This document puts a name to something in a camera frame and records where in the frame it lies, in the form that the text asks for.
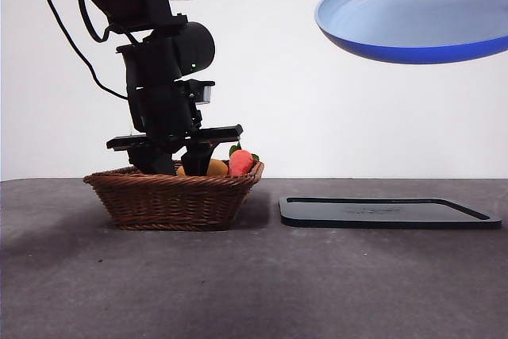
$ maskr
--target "blue bowl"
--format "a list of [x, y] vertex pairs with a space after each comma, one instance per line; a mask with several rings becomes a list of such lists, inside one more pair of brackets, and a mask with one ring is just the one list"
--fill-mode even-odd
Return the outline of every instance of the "blue bowl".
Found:
[[390, 63], [441, 64], [508, 49], [508, 0], [322, 0], [315, 17], [334, 44]]

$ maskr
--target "gray table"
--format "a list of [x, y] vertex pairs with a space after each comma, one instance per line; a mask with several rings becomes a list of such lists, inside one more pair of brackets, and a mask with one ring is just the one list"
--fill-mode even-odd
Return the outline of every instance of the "gray table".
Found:
[[283, 195], [451, 198], [508, 180], [264, 179], [227, 232], [126, 232], [79, 179], [2, 183], [2, 339], [508, 338], [508, 231], [291, 228]]

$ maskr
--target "woven basket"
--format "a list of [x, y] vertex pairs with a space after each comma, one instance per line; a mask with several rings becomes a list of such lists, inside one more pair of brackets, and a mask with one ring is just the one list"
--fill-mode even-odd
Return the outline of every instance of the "woven basket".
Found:
[[[175, 161], [175, 167], [182, 164]], [[255, 162], [247, 175], [145, 175], [135, 167], [86, 176], [117, 229], [224, 230], [264, 164]]]

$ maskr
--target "black board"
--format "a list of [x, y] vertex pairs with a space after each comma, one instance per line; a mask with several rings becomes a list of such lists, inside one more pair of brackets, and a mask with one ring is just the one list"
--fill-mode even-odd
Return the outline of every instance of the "black board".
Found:
[[279, 200], [285, 225], [333, 228], [495, 229], [501, 220], [438, 198], [315, 198]]

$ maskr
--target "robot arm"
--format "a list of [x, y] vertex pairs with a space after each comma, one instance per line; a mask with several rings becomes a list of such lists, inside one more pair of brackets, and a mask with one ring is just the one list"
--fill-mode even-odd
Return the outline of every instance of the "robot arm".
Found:
[[[129, 161], [148, 174], [175, 174], [172, 154], [187, 147], [182, 162], [188, 175], [205, 175], [211, 154], [221, 142], [238, 141], [240, 125], [200, 129], [196, 104], [207, 101], [211, 81], [179, 80], [208, 67], [215, 53], [214, 39], [201, 24], [173, 15], [168, 0], [91, 0], [108, 18], [103, 38], [79, 0], [85, 25], [99, 42], [108, 32], [124, 33], [131, 44], [117, 48], [124, 57], [127, 95], [134, 127], [145, 134], [116, 137], [107, 143], [126, 150]], [[130, 33], [152, 30], [143, 41]]]

